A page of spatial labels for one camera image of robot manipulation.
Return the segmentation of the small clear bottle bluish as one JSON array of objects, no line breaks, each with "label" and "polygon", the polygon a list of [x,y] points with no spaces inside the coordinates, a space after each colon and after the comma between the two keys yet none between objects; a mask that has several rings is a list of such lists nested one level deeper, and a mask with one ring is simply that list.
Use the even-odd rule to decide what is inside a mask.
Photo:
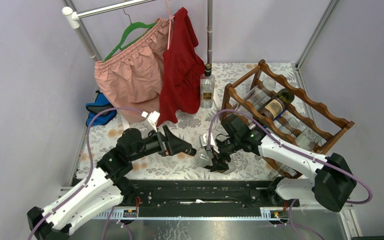
[{"label": "small clear bottle bluish", "polygon": [[[293,135],[293,132],[297,130],[298,127],[299,127],[298,121],[295,118],[290,117],[285,124],[280,125],[279,130],[285,134]],[[271,170],[271,172],[268,174],[269,180],[274,180],[276,177],[282,175],[282,173],[289,174],[292,177],[294,177],[297,174],[297,172],[293,168],[281,162],[278,162],[275,160],[274,163],[277,166],[274,167],[273,170]]]}]

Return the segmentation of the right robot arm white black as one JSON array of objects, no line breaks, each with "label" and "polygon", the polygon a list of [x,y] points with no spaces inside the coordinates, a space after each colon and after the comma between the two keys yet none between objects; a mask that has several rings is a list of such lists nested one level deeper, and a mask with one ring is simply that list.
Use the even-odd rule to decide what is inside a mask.
[{"label": "right robot arm white black", "polygon": [[227,167],[225,162],[233,153],[244,151],[273,159],[305,176],[304,179],[280,177],[275,180],[274,188],[266,193],[267,201],[273,206],[285,200],[309,200],[332,212],[340,212],[357,185],[340,154],[327,156],[305,150],[282,140],[260,124],[250,127],[234,114],[227,116],[221,125],[228,135],[224,141],[215,140],[211,133],[205,135],[206,150],[211,151],[214,160],[221,161],[217,170]]}]

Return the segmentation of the clear glass flask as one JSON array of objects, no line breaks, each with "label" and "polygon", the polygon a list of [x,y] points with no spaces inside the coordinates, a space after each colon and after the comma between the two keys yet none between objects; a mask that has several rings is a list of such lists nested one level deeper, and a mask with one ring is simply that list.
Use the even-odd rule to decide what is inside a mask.
[{"label": "clear glass flask", "polygon": [[276,82],[273,79],[265,78],[248,92],[244,100],[250,102],[257,111],[260,111],[271,99],[269,93],[274,91],[275,87]]}]

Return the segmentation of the clear square liquor bottle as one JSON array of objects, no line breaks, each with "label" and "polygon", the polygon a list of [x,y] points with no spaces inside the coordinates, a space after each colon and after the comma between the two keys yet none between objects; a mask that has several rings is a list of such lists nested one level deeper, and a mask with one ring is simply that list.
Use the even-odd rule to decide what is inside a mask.
[{"label": "clear square liquor bottle", "polygon": [[[210,151],[207,151],[203,148],[200,148],[198,150],[196,150],[195,148],[192,148],[192,156],[191,157],[194,157],[195,158],[195,162],[196,162],[196,165],[200,168],[204,168],[204,169],[207,169],[210,171],[210,166],[212,165],[212,161],[211,161],[211,158],[213,157],[218,157],[218,153],[210,150]],[[212,172],[212,173],[220,173],[220,174],[230,174],[232,172],[234,172],[236,170],[235,166],[232,165],[232,166],[229,166],[229,170],[227,170],[226,172]]]}]

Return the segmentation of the dark green wine bottle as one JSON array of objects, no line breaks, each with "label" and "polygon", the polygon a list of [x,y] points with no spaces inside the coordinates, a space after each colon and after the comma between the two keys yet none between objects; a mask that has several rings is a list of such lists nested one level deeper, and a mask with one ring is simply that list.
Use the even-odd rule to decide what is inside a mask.
[{"label": "dark green wine bottle", "polygon": [[286,88],[282,88],[279,90],[274,96],[270,98],[270,100],[257,111],[260,115],[274,120],[276,116],[278,116],[282,111],[286,110],[286,108],[294,101],[295,95],[287,90]]}]

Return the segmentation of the small clear glass bottle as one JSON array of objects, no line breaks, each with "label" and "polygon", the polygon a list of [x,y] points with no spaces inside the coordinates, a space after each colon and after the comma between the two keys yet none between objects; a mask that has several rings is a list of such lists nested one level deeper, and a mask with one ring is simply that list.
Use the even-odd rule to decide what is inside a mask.
[{"label": "small clear glass bottle", "polygon": [[250,119],[253,117],[252,113],[249,112],[243,106],[241,106],[238,102],[233,104],[227,104],[226,109],[235,110],[235,112],[230,112],[230,114],[238,116],[244,123],[250,124],[252,122],[252,120]]}]

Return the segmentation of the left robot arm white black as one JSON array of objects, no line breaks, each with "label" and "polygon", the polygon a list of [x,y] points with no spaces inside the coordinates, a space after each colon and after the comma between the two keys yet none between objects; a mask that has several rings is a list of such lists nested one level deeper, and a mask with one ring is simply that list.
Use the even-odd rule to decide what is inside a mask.
[{"label": "left robot arm white black", "polygon": [[86,178],[55,202],[27,212],[28,239],[67,240],[103,211],[132,204],[136,189],[126,175],[133,169],[133,161],[152,154],[167,157],[180,153],[194,156],[197,151],[166,125],[162,132],[152,130],[147,137],[142,137],[136,128],[124,130],[116,146],[92,167]]}]

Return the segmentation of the clear glass wine bottle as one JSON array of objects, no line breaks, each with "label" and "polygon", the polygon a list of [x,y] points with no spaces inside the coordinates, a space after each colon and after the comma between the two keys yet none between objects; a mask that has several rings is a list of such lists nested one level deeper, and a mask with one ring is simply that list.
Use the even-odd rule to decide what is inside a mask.
[{"label": "clear glass wine bottle", "polygon": [[296,144],[307,151],[313,151],[321,140],[322,137],[309,127],[295,138]]}]

